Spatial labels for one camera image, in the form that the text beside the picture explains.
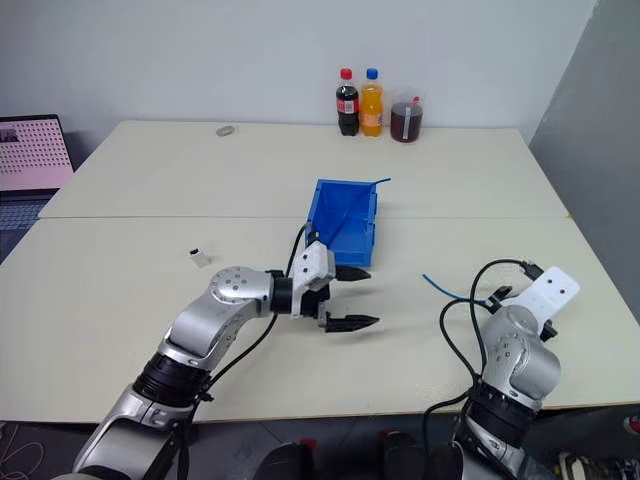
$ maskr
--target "blue storage box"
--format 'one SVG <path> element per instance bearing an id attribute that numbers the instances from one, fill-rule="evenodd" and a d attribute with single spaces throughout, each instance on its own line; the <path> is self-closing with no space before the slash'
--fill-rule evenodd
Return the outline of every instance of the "blue storage box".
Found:
<path id="1" fill-rule="evenodd" d="M 376 185 L 319 179 L 308 222 L 336 256 L 336 265 L 368 267 L 375 243 Z"/>

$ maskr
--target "table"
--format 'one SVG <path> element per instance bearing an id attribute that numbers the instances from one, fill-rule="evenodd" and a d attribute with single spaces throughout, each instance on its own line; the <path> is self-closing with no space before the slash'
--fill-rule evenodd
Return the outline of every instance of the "table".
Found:
<path id="1" fill-rule="evenodd" d="M 565 217 L 515 129 L 423 129 L 418 142 L 335 126 L 123 122 L 41 217 L 302 217 L 316 180 L 374 181 L 381 218 Z"/>
<path id="2" fill-rule="evenodd" d="M 43 219 L 0 265 L 0 418 L 97 422 L 141 372 L 167 326 L 218 269 L 282 268 L 299 218 Z M 188 252 L 213 255 L 198 269 Z M 360 332 L 325 334 L 283 316 L 220 381 L 197 420 L 409 413 L 459 394 L 468 374 L 437 326 L 447 298 L 420 277 L 468 291 L 488 260 L 557 265 L 582 286 L 554 319 L 562 363 L 546 408 L 640 400 L 640 328 L 568 218 L 380 218 L 371 272 L 332 284 L 330 310 L 379 315 Z M 528 281 L 492 271 L 481 294 Z M 228 361 L 267 319 L 249 322 Z M 452 337 L 479 363 L 463 307 Z"/>

